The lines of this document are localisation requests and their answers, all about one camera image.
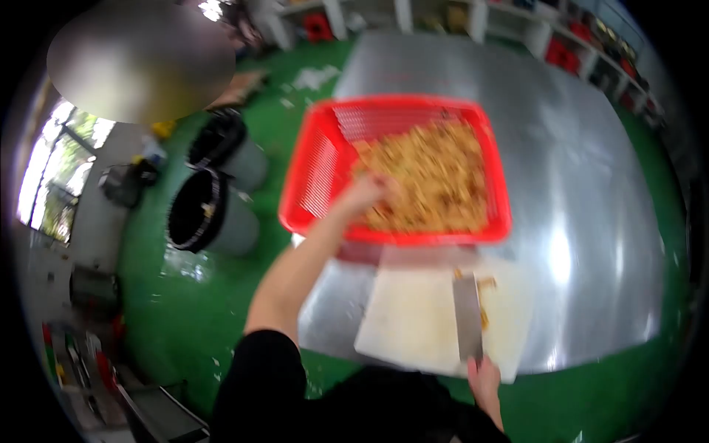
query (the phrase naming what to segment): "black shirt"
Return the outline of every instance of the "black shirt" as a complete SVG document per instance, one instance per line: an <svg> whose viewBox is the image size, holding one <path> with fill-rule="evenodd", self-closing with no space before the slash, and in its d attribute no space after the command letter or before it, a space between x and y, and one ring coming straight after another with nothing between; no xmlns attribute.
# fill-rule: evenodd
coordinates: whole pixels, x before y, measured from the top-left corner
<svg viewBox="0 0 709 443"><path fill-rule="evenodd" d="M451 398L434 376L365 367L306 400L298 347L286 335L244 336L217 394L211 441L509 442L490 417Z"/></svg>

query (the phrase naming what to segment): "metal countertop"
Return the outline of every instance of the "metal countertop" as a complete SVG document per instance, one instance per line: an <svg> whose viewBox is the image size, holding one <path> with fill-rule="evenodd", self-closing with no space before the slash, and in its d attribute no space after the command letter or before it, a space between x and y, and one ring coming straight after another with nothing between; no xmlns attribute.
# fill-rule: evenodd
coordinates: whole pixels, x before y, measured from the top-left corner
<svg viewBox="0 0 709 443"><path fill-rule="evenodd" d="M664 246L635 151L599 90L469 38L372 31L334 95L382 93L471 99L490 118L513 230L479 252L537 275L520 373L595 361L658 333ZM353 344L380 250L349 243L330 260L301 310L302 347L372 362Z"/></svg>

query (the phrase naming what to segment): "cleaver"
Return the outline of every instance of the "cleaver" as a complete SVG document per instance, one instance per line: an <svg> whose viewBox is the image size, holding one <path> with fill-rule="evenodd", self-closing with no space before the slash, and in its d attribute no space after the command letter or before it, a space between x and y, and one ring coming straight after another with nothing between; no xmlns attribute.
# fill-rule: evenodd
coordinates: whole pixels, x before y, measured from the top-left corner
<svg viewBox="0 0 709 443"><path fill-rule="evenodd" d="M480 362L483 358L483 330L480 317L480 300L475 275L453 277L453 304L458 329L460 360L468 357Z"/></svg>

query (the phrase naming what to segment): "kitchen floor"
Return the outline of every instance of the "kitchen floor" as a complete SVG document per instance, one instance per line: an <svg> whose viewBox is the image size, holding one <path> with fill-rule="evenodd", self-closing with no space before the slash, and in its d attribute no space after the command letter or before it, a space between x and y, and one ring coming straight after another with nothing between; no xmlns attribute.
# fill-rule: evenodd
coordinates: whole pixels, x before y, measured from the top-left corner
<svg viewBox="0 0 709 443"><path fill-rule="evenodd" d="M164 148L169 161L154 188L130 216L118 275L123 287L125 344L140 369L156 383L187 380L186 403L208 417L231 350L244 325L259 280L290 235L277 206L291 151L308 102L332 94L337 78L319 91L285 92L304 67L342 69L353 41L303 44L238 70L269 69L270 80L249 102L244 117L251 137L266 152L269 178L252 194L261 222L258 248L243 258L180 252L167 246L164 229L173 195L191 173L184 165L189 143L208 119L183 118ZM291 106L285 106L286 99ZM664 309L660 335L595 363L552 374L519 376L502 386L505 429L514 442L610 442L633 433L667 394L678 361L689 297L683 204L659 143L633 115L617 109L640 159L665 246ZM317 398L359 366L303 350L306 396ZM455 398L472 401L465 380L442 377ZM317 425L316 417L309 425Z"/></svg>

